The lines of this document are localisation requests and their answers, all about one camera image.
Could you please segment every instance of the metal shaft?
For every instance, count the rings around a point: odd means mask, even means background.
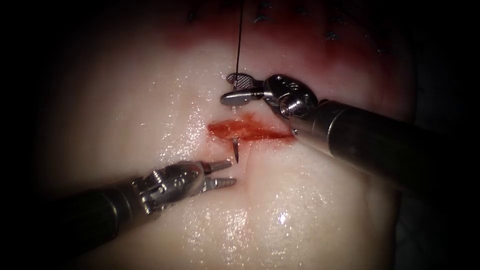
[[[441,200],[458,169],[445,138],[339,102],[325,101],[289,122],[299,141],[420,198]]]
[[[49,254],[68,260],[153,220],[152,216],[147,216],[132,180],[126,180],[51,202],[40,222],[44,241],[52,249]]]

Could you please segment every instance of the wound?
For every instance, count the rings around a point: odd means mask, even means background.
[[[239,119],[227,119],[213,122],[208,125],[208,135],[211,138],[231,142],[232,138],[239,138],[243,142],[260,140],[293,140],[287,128],[273,130],[271,125],[254,119],[252,113],[245,113]]]

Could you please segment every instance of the surgical needle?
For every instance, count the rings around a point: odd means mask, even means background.
[[[239,29],[238,29],[238,49],[236,51],[235,81],[233,83],[232,92],[237,91],[237,79],[238,79],[238,76],[239,76],[240,44],[241,44],[241,40],[242,40],[243,17],[244,17],[244,0],[241,0],[240,1],[240,24],[239,24]],[[232,106],[231,110],[233,112],[235,112],[236,107]],[[233,143],[233,153],[235,155],[235,161],[238,164],[239,163],[239,138],[238,137],[232,138],[232,143]]]

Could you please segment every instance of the dark background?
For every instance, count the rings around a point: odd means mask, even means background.
[[[474,134],[476,122],[467,112],[467,100],[475,98],[478,87],[466,86],[462,78],[467,70],[478,70],[474,57],[476,48],[469,48],[478,32],[472,30],[476,17],[468,12],[473,7],[462,2],[439,1],[379,1],[373,5],[404,26],[411,41],[417,70],[415,124],[448,134],[458,142],[459,148],[461,146],[458,158],[465,160],[465,167],[458,169],[469,171],[470,160],[475,159],[476,154],[473,150],[475,141],[469,140],[469,134]],[[13,91],[14,96],[18,94],[15,99],[20,102],[16,110],[21,119],[14,120],[8,130],[21,134],[20,150],[16,149],[11,156],[17,161],[14,165],[20,166],[18,170],[26,183],[23,187],[27,187],[27,194],[31,195],[31,199],[21,200],[19,204],[25,204],[20,208],[27,209],[26,214],[20,212],[23,218],[35,207],[36,200],[28,187],[36,181],[34,163],[29,161],[35,155],[36,130],[42,128],[37,116],[48,106],[49,78],[61,72],[56,64],[63,51],[72,38],[83,35],[99,16],[115,17],[142,6],[141,3],[117,1],[69,1],[25,3],[25,6],[13,9],[19,14],[10,22],[14,44],[18,45],[7,53],[13,52],[13,56],[17,56],[12,66],[14,72],[19,72],[12,78],[23,87]],[[477,237],[473,236],[478,232],[471,224],[478,211],[471,209],[476,205],[471,204],[475,197],[465,199],[470,195],[467,190],[473,189],[478,179],[475,174],[471,175],[468,181],[464,177],[452,180],[451,185],[463,185],[465,193],[445,194],[455,211],[438,211],[414,198],[403,198],[396,230],[395,269],[456,269],[476,259],[472,252]],[[41,233],[35,231],[35,220],[31,218],[17,227],[23,229],[24,225],[33,234]],[[27,244],[18,252],[36,246]]]

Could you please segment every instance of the skin surface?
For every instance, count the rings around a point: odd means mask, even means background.
[[[239,72],[258,80],[287,74],[319,100],[411,119],[412,63],[393,26],[379,38],[363,17],[355,21],[326,4],[307,1],[304,14],[293,3],[258,6],[245,3]],[[61,197],[181,160],[233,161],[230,141],[208,129],[222,121],[250,117],[285,133],[261,100],[236,113],[219,102],[232,87],[224,78],[235,72],[239,14],[236,2],[179,2],[95,18],[51,78],[54,98],[39,137],[40,190]],[[259,14],[268,20],[254,23]],[[328,32],[338,38],[327,38]],[[391,267],[397,196],[377,179],[292,139],[241,137],[239,164],[216,175],[235,177],[237,184],[181,201],[72,264]]]

